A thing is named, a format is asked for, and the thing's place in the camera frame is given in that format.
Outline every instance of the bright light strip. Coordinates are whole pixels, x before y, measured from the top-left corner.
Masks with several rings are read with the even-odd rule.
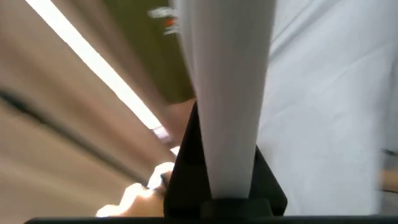
[[[51,0],[26,0],[26,2],[149,129],[161,126],[144,102],[81,36]]]

